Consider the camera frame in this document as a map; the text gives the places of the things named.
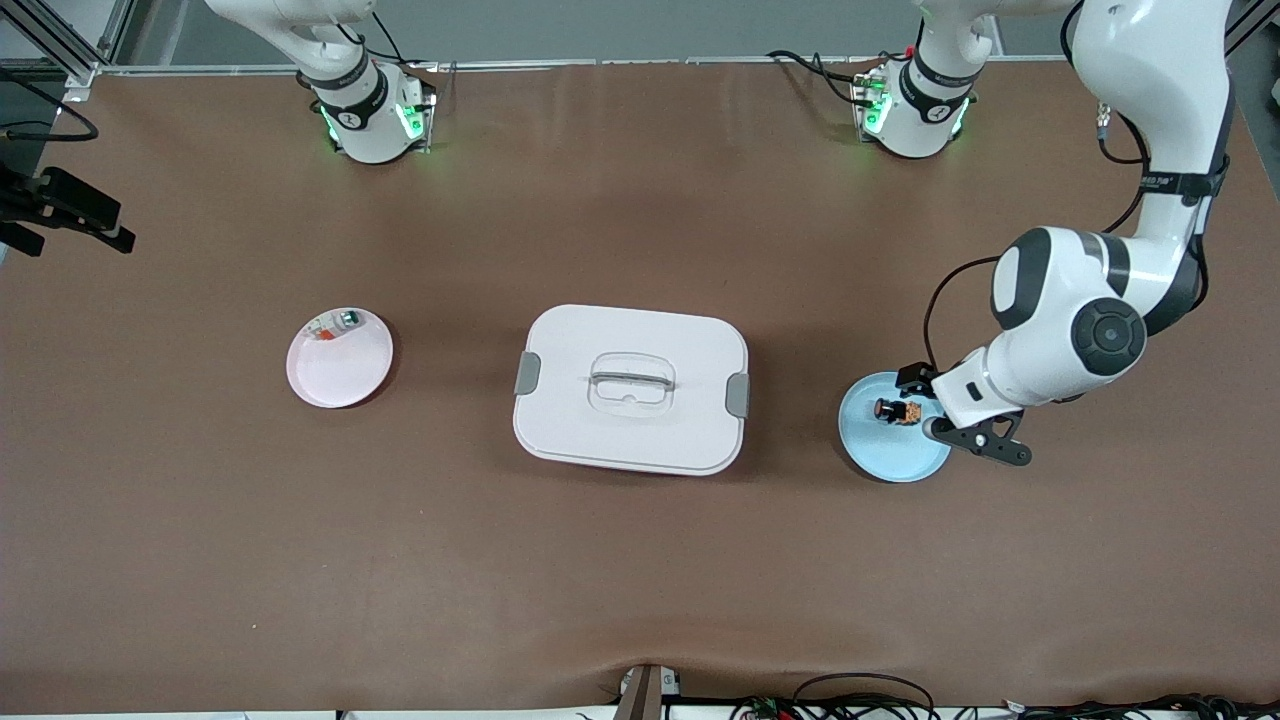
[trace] white plastic container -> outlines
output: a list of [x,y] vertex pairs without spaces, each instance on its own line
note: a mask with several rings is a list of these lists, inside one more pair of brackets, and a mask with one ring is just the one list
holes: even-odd
[[529,331],[520,445],[545,460],[710,475],[742,447],[746,341],[723,320],[561,305]]

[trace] light blue plate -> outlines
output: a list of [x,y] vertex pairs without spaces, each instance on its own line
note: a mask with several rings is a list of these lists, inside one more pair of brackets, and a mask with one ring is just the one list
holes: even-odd
[[[899,400],[897,373],[876,373],[854,383],[840,402],[840,441],[854,462],[890,483],[923,480],[942,466],[951,448],[924,434],[924,423],[891,425],[872,414],[876,401]],[[942,415],[942,404],[913,396],[924,421]]]

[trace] wire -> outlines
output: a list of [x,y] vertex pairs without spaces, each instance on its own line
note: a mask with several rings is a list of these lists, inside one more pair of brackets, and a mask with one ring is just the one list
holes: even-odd
[[399,60],[399,64],[406,64],[407,60],[404,60],[404,55],[401,54],[399,45],[396,45],[396,38],[392,37],[392,33],[387,29],[387,26],[383,24],[383,19],[378,17],[376,12],[374,13],[374,22],[378,23],[378,29],[383,31],[383,37],[385,37],[387,42],[390,44],[392,53],[396,53],[396,59]]
[[343,26],[342,23],[338,23],[338,31],[342,32],[342,36],[347,38],[347,42],[351,42],[352,45],[362,45],[362,46],[365,46],[365,51],[369,53],[370,55],[372,55],[374,58],[381,58],[383,60],[394,60],[397,65],[411,65],[413,63],[425,63],[426,61],[426,60],[421,60],[421,59],[406,59],[404,55],[401,54],[399,45],[396,44],[396,38],[392,37],[390,31],[387,29],[385,24],[383,24],[383,19],[378,17],[378,13],[374,13],[372,15],[374,15],[374,22],[378,23],[378,28],[383,31],[383,36],[385,36],[387,37],[387,42],[390,44],[392,51],[394,53],[394,55],[392,55],[389,53],[379,53],[378,50],[371,50],[365,44],[365,36],[364,35],[360,35],[357,32],[357,33],[355,33],[355,36],[352,36],[352,32],[349,29],[347,29],[347,27]]
[[1116,158],[1115,155],[1112,155],[1111,151],[1107,150],[1107,141],[1106,141],[1106,138],[1102,138],[1102,137],[1098,138],[1098,150],[1102,151],[1102,156],[1103,158],[1106,158],[1107,160],[1111,160],[1112,163],[1117,164],[1117,165],[1138,165],[1138,164],[1142,164],[1142,158]]
[[1198,720],[1261,720],[1276,717],[1280,714],[1280,701],[1253,705],[1235,702],[1222,696],[1169,694],[1132,705],[1106,705],[1101,702],[1082,702],[1071,706],[1027,707],[1018,714],[1018,720],[1129,720],[1130,714],[1149,720],[1148,710],[1174,710],[1190,712]]
[[[809,70],[810,73],[819,74],[819,76],[823,74],[823,70],[819,69],[817,65],[814,65],[809,60],[805,60],[804,58],[801,58],[800,55],[796,55],[795,53],[792,53],[790,50],[774,50],[773,53],[769,53],[768,55],[765,55],[765,58],[773,58],[773,59],[786,58],[788,60],[794,60],[796,64],[799,64],[801,68]],[[842,73],[833,73],[831,70],[827,70],[826,74],[831,76],[832,79],[838,79],[840,82],[854,82],[854,76],[846,76],[846,74],[842,74]]]
[[1115,232],[1115,229],[1119,228],[1120,225],[1123,225],[1125,223],[1125,220],[1128,220],[1129,218],[1132,218],[1133,217],[1133,211],[1137,210],[1138,205],[1142,202],[1142,196],[1143,195],[1146,195],[1146,193],[1139,187],[1138,192],[1133,193],[1133,200],[1129,201],[1129,206],[1125,208],[1125,211],[1120,213],[1120,217],[1116,218],[1110,225],[1102,228],[1102,232]]
[[42,97],[49,104],[54,105],[55,108],[58,108],[60,110],[65,110],[67,114],[69,114],[70,117],[76,118],[77,120],[79,120],[81,124],[84,126],[84,132],[78,133],[78,135],[65,135],[65,133],[54,135],[54,133],[44,133],[44,132],[12,132],[12,131],[5,129],[3,133],[0,133],[0,137],[9,138],[9,140],[32,140],[32,141],[38,141],[38,142],[88,142],[90,140],[96,140],[97,138],[97,135],[99,135],[97,133],[97,126],[95,126],[92,122],[90,122],[88,118],[86,118],[84,115],[81,115],[78,111],[76,111],[73,108],[70,108],[69,105],[67,105],[61,100],[54,97],[52,95],[45,92],[44,90],[40,90],[35,85],[32,85],[32,83],[29,83],[29,82],[19,78],[18,76],[10,73],[9,70],[6,70],[4,68],[0,68],[0,77],[20,85],[28,92]]
[[888,710],[888,711],[893,712],[895,715],[897,715],[897,712],[893,710],[895,706],[896,707],[919,707],[922,710],[925,710],[929,714],[929,717],[932,717],[933,720],[941,720],[941,717],[938,716],[937,711],[933,710],[933,706],[934,706],[934,703],[933,703],[933,696],[929,693],[929,691],[924,689],[922,685],[919,685],[916,683],[913,683],[911,680],[906,680],[906,679],[899,678],[896,675],[887,675],[884,673],[831,673],[828,675],[818,675],[817,678],[812,678],[809,680],[805,680],[804,683],[800,683],[799,687],[796,687],[795,692],[791,693],[791,703],[795,705],[796,702],[799,702],[800,693],[803,693],[806,688],[812,688],[813,685],[817,685],[819,683],[829,683],[832,680],[850,680],[850,679],[884,680],[884,682],[888,682],[888,683],[896,683],[899,685],[905,685],[905,687],[911,688],[913,691],[920,693],[924,697],[924,700],[925,700],[925,705],[920,705],[919,702],[914,702],[914,701],[910,701],[910,700],[893,697],[893,696],[884,694],[884,693],[851,693],[851,694],[842,694],[842,696],[838,696],[838,697],[828,698],[826,702],[827,703],[838,703],[841,708],[849,707],[850,705],[856,705],[859,702],[867,702],[868,705],[882,703],[883,706],[878,707],[879,710]]
[[942,290],[947,287],[947,283],[955,279],[955,277],[959,275],[960,273],[968,270],[969,268],[977,268],[978,265],[986,265],[988,263],[998,263],[1000,258],[1001,258],[1000,255],[992,255],[991,258],[970,260],[964,265],[960,265],[959,268],[947,273],[947,277],[942,278],[942,282],[938,283],[938,287],[933,290],[933,296],[929,297],[929,306],[924,309],[924,354],[929,357],[929,365],[932,365],[934,370],[938,369],[938,361],[933,356],[933,341],[929,338],[929,320],[933,319],[933,306],[938,304],[938,296],[942,295]]
[[1187,252],[1196,260],[1196,268],[1199,270],[1199,292],[1196,293],[1196,302],[1192,304],[1188,313],[1199,307],[1204,299],[1208,297],[1208,260],[1204,259],[1204,236],[1197,234],[1192,238],[1192,243],[1188,245]]
[[1057,31],[1057,42],[1062,46],[1062,55],[1066,56],[1066,64],[1075,67],[1075,58],[1071,55],[1071,44],[1066,41],[1068,28],[1071,26],[1071,20],[1080,13],[1080,8],[1084,6],[1084,0],[1080,0],[1066,12],[1066,17],[1062,18],[1062,27]]
[[841,92],[840,88],[836,87],[835,81],[832,81],[831,73],[827,72],[827,65],[822,64],[822,56],[818,55],[817,53],[813,54],[813,61],[818,65],[818,72],[822,73],[822,77],[827,81],[827,87],[829,87],[831,91],[836,94],[836,97],[840,97],[845,102],[849,102],[850,105],[856,105],[859,108],[872,106],[870,100],[855,99],[850,95],[845,95],[844,92]]
[[45,126],[46,128],[51,128],[51,127],[54,127],[54,123],[51,123],[49,120],[18,120],[15,123],[4,123],[4,124],[0,124],[0,129],[15,128],[15,127],[20,127],[20,126]]
[[767,58],[774,58],[774,59],[777,59],[777,58],[787,58],[790,60],[795,60],[796,63],[800,64],[800,67],[803,67],[804,69],[809,70],[810,73],[817,73],[817,74],[822,76],[823,79],[827,81],[827,87],[829,87],[831,91],[836,94],[836,97],[840,97],[845,102],[849,102],[850,105],[856,105],[859,108],[870,108],[872,106],[872,102],[869,100],[863,100],[863,99],[854,97],[851,95],[845,95],[844,92],[841,92],[840,88],[836,87],[836,81],[850,82],[851,83],[851,82],[856,82],[856,79],[858,79],[856,76],[846,76],[844,73],[833,73],[833,72],[828,70],[827,65],[824,65],[823,61],[822,61],[822,55],[819,55],[818,53],[813,54],[813,61],[812,63],[809,60],[805,60],[800,55],[796,55],[795,53],[792,53],[790,50],[774,50],[773,53],[769,53],[765,56]]

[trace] green led light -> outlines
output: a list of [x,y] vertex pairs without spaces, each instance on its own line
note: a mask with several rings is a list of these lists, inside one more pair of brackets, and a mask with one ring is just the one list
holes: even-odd
[[333,127],[333,118],[329,117],[329,111],[325,110],[324,106],[320,108],[320,117],[324,118],[324,124],[325,124],[325,127],[329,128],[329,137],[334,142],[339,142],[339,140],[338,140],[338,131],[334,129],[334,127]]
[[873,106],[867,110],[865,129],[870,133],[877,133],[884,127],[884,118],[888,117],[888,111],[893,108],[893,96],[888,92],[882,92],[879,99],[876,100]]
[[964,123],[964,111],[969,109],[969,100],[965,99],[964,104],[960,105],[960,110],[956,111],[956,123],[951,126],[951,137],[955,137],[960,132],[961,123]]
[[421,113],[415,110],[412,106],[404,108],[402,105],[397,105],[396,109],[399,110],[398,115],[401,118],[401,124],[404,126],[404,133],[408,135],[410,140],[422,137]]

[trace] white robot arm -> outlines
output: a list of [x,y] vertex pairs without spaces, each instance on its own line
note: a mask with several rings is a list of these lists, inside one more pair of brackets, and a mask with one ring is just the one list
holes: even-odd
[[861,132],[904,158],[927,158],[960,131],[974,81],[991,56],[987,15],[1034,15],[1074,0],[911,0],[920,8],[920,33],[905,58],[890,58],[869,74],[883,82],[856,90],[870,108],[858,108]]
[[435,95],[394,64],[378,63],[339,23],[374,12],[376,0],[206,0],[298,65],[320,99],[329,135],[352,160],[387,163],[425,145]]
[[1151,149],[1134,237],[1036,228],[1001,256],[991,309],[1004,332],[936,375],[904,368],[899,384],[932,392],[946,416],[927,423],[941,442],[1015,465],[1029,451],[992,436],[1025,407],[1111,383],[1142,356],[1148,336],[1175,323],[1203,287],[1202,241],[1229,159],[1234,113],[1222,56],[1230,0],[1085,0],[1075,68],[1128,117]]

